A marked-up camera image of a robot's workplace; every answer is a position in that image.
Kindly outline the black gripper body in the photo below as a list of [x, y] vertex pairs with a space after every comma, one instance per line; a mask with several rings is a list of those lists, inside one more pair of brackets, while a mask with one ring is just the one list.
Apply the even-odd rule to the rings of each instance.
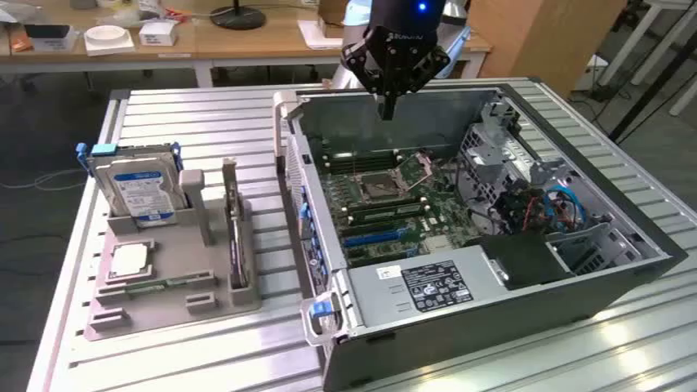
[[389, 47], [439, 45], [439, 2], [417, 0], [372, 2], [365, 33], [368, 51], [384, 71], [387, 95], [387, 54]]

